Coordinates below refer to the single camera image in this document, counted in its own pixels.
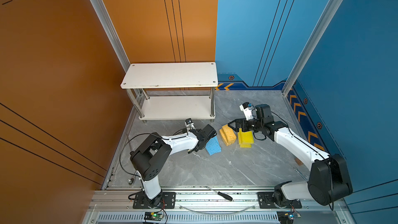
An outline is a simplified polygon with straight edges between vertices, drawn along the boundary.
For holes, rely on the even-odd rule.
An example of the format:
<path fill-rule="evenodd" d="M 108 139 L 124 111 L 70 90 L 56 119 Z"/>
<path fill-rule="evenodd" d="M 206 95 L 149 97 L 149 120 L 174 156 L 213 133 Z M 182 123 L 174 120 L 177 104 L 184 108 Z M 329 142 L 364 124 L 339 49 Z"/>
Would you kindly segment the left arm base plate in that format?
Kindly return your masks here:
<path fill-rule="evenodd" d="M 150 208 L 163 208 L 174 209 L 176 203 L 175 192 L 161 192 L 155 198 L 150 200 L 143 191 L 139 191 L 134 195 L 129 196 L 133 201 L 134 209 L 150 209 Z"/>

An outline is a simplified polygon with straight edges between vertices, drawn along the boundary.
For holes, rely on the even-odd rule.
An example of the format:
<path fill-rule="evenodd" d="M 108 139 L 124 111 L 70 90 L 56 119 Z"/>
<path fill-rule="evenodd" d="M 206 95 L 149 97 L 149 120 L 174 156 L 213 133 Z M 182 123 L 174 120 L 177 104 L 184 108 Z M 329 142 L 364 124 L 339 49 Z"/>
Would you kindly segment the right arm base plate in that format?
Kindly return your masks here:
<path fill-rule="evenodd" d="M 300 200 L 287 200 L 279 192 L 258 192 L 260 209 L 289 208 L 301 209 Z"/>

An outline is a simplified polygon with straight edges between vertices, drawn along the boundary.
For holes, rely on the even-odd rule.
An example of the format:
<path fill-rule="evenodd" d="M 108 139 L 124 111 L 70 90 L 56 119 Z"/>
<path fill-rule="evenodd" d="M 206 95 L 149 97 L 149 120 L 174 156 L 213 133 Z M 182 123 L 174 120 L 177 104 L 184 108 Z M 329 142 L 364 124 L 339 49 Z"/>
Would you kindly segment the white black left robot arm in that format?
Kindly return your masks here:
<path fill-rule="evenodd" d="M 130 161 L 140 176 L 146 198 L 153 200 L 161 195 L 158 174 L 169 156 L 181 151 L 200 151 L 216 135 L 215 129 L 209 124 L 202 129 L 188 128 L 186 132 L 173 136 L 161 136 L 156 132 L 148 134 L 130 154 Z"/>

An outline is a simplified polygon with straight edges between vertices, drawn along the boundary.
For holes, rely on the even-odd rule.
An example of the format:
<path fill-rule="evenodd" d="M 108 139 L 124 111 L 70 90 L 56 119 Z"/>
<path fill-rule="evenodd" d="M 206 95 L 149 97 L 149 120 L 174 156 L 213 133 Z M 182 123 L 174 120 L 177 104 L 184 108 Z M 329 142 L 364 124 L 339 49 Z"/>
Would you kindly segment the blue sponge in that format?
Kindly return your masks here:
<path fill-rule="evenodd" d="M 216 136 L 211 138 L 207 142 L 205 148 L 206 148 L 206 150 L 207 150 L 207 152 L 209 153 L 210 156 L 221 152 L 221 147 L 219 145 L 219 141 L 218 141 L 218 138 Z"/>

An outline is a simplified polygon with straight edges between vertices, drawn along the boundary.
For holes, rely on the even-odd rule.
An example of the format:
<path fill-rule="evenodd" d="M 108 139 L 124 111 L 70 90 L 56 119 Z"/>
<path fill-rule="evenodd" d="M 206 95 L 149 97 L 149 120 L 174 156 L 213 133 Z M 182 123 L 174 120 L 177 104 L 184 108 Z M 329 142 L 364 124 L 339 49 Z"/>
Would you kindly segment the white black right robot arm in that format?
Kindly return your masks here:
<path fill-rule="evenodd" d="M 346 160 L 339 154 L 331 155 L 297 136 L 286 121 L 276 121 L 276 113 L 267 104 L 240 105 L 245 117 L 235 119 L 228 126 L 237 133 L 260 132 L 265 139 L 283 146 L 310 171 L 305 182 L 287 181 L 274 188 L 273 201 L 280 208 L 294 200 L 314 200 L 322 206 L 330 205 L 353 193 Z"/>

